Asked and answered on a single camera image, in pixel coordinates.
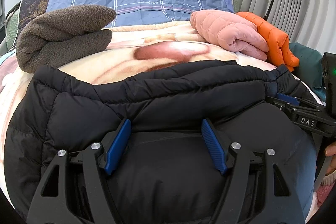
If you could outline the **person's right hand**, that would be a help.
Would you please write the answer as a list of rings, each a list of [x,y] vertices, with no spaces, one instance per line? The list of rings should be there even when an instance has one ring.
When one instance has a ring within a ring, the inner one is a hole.
[[[330,164],[326,171],[326,175],[333,173],[336,169],[336,142],[328,145],[325,149],[325,156],[331,157]]]

